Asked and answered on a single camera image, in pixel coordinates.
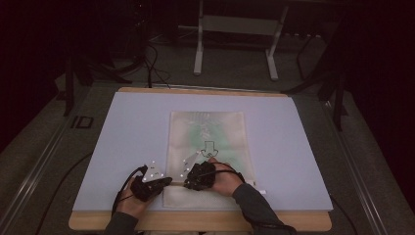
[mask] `gray carpet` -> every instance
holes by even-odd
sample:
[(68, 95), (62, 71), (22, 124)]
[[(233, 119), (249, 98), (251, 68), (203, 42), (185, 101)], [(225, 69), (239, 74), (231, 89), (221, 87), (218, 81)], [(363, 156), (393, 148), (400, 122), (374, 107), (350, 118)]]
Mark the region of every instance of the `gray carpet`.
[[(183, 43), (174, 46), (159, 42), (154, 43), (158, 50), (155, 67), (159, 70), (160, 77), (171, 87), (202, 86), (278, 92), (301, 83), (296, 54), (303, 41), (296, 37), (283, 37), (279, 43), (278, 53), (275, 55), (280, 75), (278, 81), (270, 81), (268, 78), (263, 43), (258, 43), (253, 49), (236, 43), (236, 46), (226, 45), (232, 49), (223, 49), (223, 45), (212, 41), (205, 47), (203, 73), (193, 76), (196, 54), (194, 35), (183, 37)], [(310, 46), (311, 51), (305, 52), (303, 57), (306, 70), (312, 67), (323, 48), (318, 39), (313, 43), (315, 44)], [(155, 55), (155, 51), (149, 49), (150, 61)], [(145, 86), (147, 70), (141, 68), (125, 74), (125, 78), (134, 80), (133, 86)], [(158, 79), (153, 73), (153, 80)], [(43, 176), (22, 207), (22, 212), (18, 213), (16, 220), (10, 225), (8, 234), (35, 233), (65, 173), (94, 150), (114, 92), (120, 86), (122, 85), (103, 77), (96, 77), (91, 88), (77, 85), (77, 107), (70, 117), (62, 117), (65, 109), (62, 101), (51, 101), (1, 154), (0, 212), (3, 216), (37, 159), (44, 156), (44, 150), (51, 150), (50, 161)], [(376, 141), (353, 103), (352, 96), (346, 93), (347, 116), (342, 117), (344, 131), (339, 133), (331, 123), (331, 110), (317, 100), (316, 90), (318, 85), (295, 95), (294, 100), (329, 193), (350, 216), (359, 234), (414, 234), (414, 214), (394, 182)], [(70, 128), (74, 116), (93, 117), (92, 127)], [(50, 139), (58, 140), (54, 148), (48, 146)], [(82, 161), (63, 182), (47, 211), (40, 234), (86, 234), (84, 231), (72, 231), (68, 227), (68, 221), (88, 163), (89, 159)], [(354, 166), (358, 170), (357, 175), (353, 171)], [(377, 217), (370, 214), (373, 209), (379, 214), (381, 221), (372, 221), (373, 217)], [(333, 228), (329, 232), (301, 234), (353, 234), (350, 223), (337, 206), (330, 212), (330, 217)]]

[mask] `table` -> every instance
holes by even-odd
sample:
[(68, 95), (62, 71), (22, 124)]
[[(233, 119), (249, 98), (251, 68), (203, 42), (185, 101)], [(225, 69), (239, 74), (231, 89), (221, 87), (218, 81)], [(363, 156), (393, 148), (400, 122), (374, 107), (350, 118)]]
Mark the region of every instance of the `table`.
[[(121, 88), (121, 92), (284, 97), (281, 94), (202, 90)], [(332, 223), (326, 211), (277, 211), (279, 218), (298, 231), (327, 231)], [(73, 211), (69, 226), (74, 230), (103, 230), (111, 219), (109, 211)], [(137, 229), (159, 231), (250, 231), (238, 211), (148, 211)]]
[(204, 53), (203, 33), (204, 30), (250, 33), (258, 35), (270, 35), (273, 40), (271, 46), (265, 50), (266, 61), (268, 64), (269, 74), (272, 80), (278, 79), (277, 69), (275, 68), (274, 52), (281, 35), (284, 20), (287, 16), (289, 7), (284, 6), (280, 20), (263, 20), (263, 19), (245, 19), (235, 17), (222, 17), (204, 15), (204, 0), (199, 1), (199, 23), (198, 23), (198, 47), (196, 51), (194, 75), (202, 73), (202, 61)]

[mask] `sleeve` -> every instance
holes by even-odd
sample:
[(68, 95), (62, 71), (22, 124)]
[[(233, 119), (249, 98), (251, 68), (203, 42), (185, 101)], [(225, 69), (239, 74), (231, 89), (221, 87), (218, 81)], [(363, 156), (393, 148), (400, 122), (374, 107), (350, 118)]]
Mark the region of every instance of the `sleeve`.
[(284, 225), (268, 202), (252, 185), (241, 184), (232, 197), (241, 207), (245, 219), (253, 227), (254, 235), (289, 235), (293, 230), (295, 232), (294, 228)]
[(137, 223), (137, 218), (123, 212), (115, 212), (104, 231), (104, 235), (134, 235)]

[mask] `arrow drawing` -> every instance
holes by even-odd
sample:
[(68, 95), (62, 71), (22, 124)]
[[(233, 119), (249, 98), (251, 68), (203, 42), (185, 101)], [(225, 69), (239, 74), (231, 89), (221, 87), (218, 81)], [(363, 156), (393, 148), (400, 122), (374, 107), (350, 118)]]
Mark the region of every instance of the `arrow drawing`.
[(219, 153), (219, 151), (214, 149), (213, 141), (205, 141), (205, 148), (201, 152), (206, 158), (216, 157), (217, 153)]

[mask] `table leg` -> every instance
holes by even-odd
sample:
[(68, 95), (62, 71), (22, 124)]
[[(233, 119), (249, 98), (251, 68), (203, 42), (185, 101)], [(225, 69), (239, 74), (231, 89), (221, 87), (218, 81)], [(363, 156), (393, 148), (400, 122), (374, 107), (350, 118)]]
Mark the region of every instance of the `table leg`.
[(204, 1), (200, 0), (199, 1), (198, 48), (196, 49), (195, 68), (193, 70), (194, 75), (200, 75), (202, 73), (202, 60), (204, 57), (203, 21), (204, 21)]
[(283, 12), (281, 14), (280, 21), (278, 21), (277, 26), (275, 28), (271, 47), (265, 50), (265, 56), (266, 56), (266, 61), (268, 63), (268, 69), (269, 69), (269, 74), (271, 76), (271, 80), (278, 79), (277, 69), (275, 68), (274, 52), (275, 52), (275, 48), (277, 47), (278, 40), (280, 39), (280, 36), (281, 36), (281, 31), (283, 29), (285, 18), (287, 17), (288, 9), (289, 9), (288, 6), (284, 7)]

